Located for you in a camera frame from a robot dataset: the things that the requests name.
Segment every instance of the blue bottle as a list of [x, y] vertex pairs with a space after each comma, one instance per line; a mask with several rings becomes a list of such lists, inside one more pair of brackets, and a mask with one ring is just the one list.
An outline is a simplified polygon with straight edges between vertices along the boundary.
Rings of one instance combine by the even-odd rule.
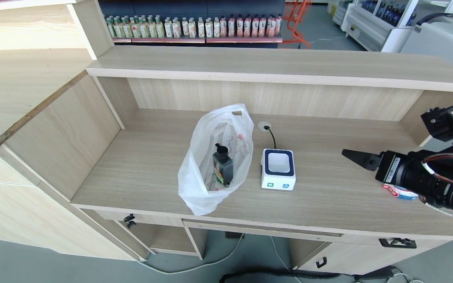
[[379, 18], [381, 18], [382, 15], [383, 15], [384, 9], [385, 9], [385, 2], [383, 1], [383, 2], [381, 3], [381, 5], [379, 6], [379, 9], [377, 10], [376, 16], [379, 17]]
[[392, 7], [394, 7], [394, 1], [391, 1], [387, 7], [385, 7], [385, 12], [382, 16], [382, 19], [386, 22], [389, 20], [390, 16], [390, 11], [392, 10]]
[[415, 18], [417, 17], [417, 13], [416, 12], [417, 12], [417, 10], [414, 9], [414, 12], [412, 13], [412, 16], [410, 16], [410, 18], [408, 19], [408, 23], [407, 23], [408, 26], [411, 26], [413, 24]]

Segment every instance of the plastic bag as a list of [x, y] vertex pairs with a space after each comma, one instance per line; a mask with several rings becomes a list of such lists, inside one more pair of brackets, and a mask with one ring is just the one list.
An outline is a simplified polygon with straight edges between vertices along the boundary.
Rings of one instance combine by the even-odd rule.
[[[194, 215], [211, 213], [246, 181], [253, 158], [253, 128], [244, 104], [215, 109], [200, 118], [178, 172], [179, 196]], [[234, 161], [234, 178], [228, 187], [214, 175], [216, 143], [228, 147], [228, 156]]]

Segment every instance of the power cord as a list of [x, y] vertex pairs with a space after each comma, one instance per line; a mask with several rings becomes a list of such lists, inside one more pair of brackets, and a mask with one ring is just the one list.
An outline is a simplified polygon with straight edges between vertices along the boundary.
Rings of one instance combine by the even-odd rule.
[[227, 256], [225, 256], [224, 258], [222, 259], [219, 259], [219, 260], [216, 260], [216, 261], [213, 261], [213, 262], [209, 262], [209, 263], [205, 263], [203, 265], [199, 265], [199, 266], [196, 266], [196, 267], [192, 267], [192, 268], [189, 268], [189, 269], [184, 269], [184, 270], [179, 270], [179, 271], [176, 271], [176, 272], [165, 272], [163, 270], [160, 270], [158, 268], [155, 268], [155, 267], [152, 267], [151, 265], [147, 265], [146, 263], [144, 262], [140, 262], [138, 261], [137, 263], [139, 263], [140, 265], [143, 265], [145, 267], [148, 267], [149, 269], [151, 270], [154, 270], [158, 273], [162, 273], [162, 274], [166, 274], [166, 275], [173, 275], [173, 274], [181, 274], [181, 273], [185, 273], [185, 272], [191, 272], [193, 270], [197, 270], [199, 268], [202, 268], [202, 267], [206, 267], [206, 266], [209, 266], [209, 265], [215, 265], [216, 263], [220, 263], [224, 260], [226, 260], [227, 258], [229, 258], [230, 256], [232, 256], [232, 254], [234, 254], [234, 252], [237, 250], [237, 248], [239, 247], [239, 244], [241, 244], [241, 240], [242, 238], [244, 237], [244, 233], [242, 233], [241, 235], [241, 238], [239, 238], [239, 242], [237, 242], [237, 246], [235, 246], [235, 248], [233, 249], [233, 251], [231, 251]]
[[274, 141], [274, 149], [276, 150], [276, 149], [277, 149], [277, 146], [275, 145], [275, 138], [274, 138], [274, 134], [272, 134], [272, 130], [270, 129], [269, 126], [264, 126], [263, 129], [266, 129], [266, 130], [269, 131], [270, 134], [272, 135], [272, 140]]
[[399, 271], [399, 273], [397, 274], [394, 274], [391, 278], [389, 278], [385, 283], [389, 283], [394, 277], [396, 276], [404, 276], [405, 280], [407, 281], [407, 283], [424, 283], [422, 280], [419, 280], [419, 279], [413, 279], [412, 277], [410, 277], [408, 274], [405, 274], [403, 273], [403, 271], [401, 271], [401, 269], [395, 267], [395, 266], [392, 266], [394, 267], [395, 269], [397, 269]]
[[[279, 260], [281, 261], [282, 265], [284, 265], [284, 268], [289, 271], [289, 268], [286, 266], [286, 264], [284, 263], [282, 258], [279, 256], [279, 253], [277, 252], [277, 248], [275, 247], [274, 238], [272, 236], [270, 236], [270, 240], [272, 240], [272, 245], [274, 246], [275, 255], [277, 256], [277, 258], [279, 258]], [[296, 279], [296, 281], [298, 281], [300, 283], [303, 283], [300, 279], [298, 279], [296, 277], [295, 277], [295, 279]]]

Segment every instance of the cabinet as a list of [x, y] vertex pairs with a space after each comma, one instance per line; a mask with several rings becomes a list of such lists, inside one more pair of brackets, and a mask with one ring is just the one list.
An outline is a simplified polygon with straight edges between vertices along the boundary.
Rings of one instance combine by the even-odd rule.
[[35, 186], [0, 183], [0, 240], [62, 254], [133, 260]]
[[[437, 241], [438, 246], [447, 241]], [[381, 245], [290, 240], [291, 266], [311, 272], [367, 274], [428, 251], [430, 248], [386, 248]]]

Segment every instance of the gray floor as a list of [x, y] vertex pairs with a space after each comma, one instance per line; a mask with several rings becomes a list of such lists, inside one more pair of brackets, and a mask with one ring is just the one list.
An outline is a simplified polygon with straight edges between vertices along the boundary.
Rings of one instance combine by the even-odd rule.
[[[281, 258], [289, 265], [288, 240], [275, 238]], [[160, 253], [151, 255], [147, 263], [167, 271], [195, 267], [227, 255], [237, 240], [225, 239], [223, 232], [209, 231], [204, 261], [189, 256]], [[135, 262], [58, 254], [54, 251], [0, 241], [0, 283], [216, 283], [223, 274], [244, 267], [284, 268], [269, 237], [246, 235], [229, 259], [212, 266], [176, 275], [154, 272]], [[425, 283], [453, 283], [453, 242], [404, 260], [397, 267]], [[295, 283], [294, 278], [250, 275], [233, 278], [226, 283]], [[316, 282], [302, 279], [303, 283]], [[350, 276], [322, 281], [353, 283]], [[384, 283], [384, 280], [365, 283]], [[395, 278], [391, 283], [404, 283]]]
[[[331, 21], [326, 13], [326, 5], [311, 5], [305, 14], [304, 21], [297, 26], [304, 39], [311, 43], [312, 50], [354, 50], [365, 51], [363, 46], [354, 39], [345, 38], [345, 32]], [[282, 23], [281, 34], [283, 39], [291, 38], [286, 29], [286, 21]], [[298, 44], [279, 44], [279, 48], [298, 48]]]

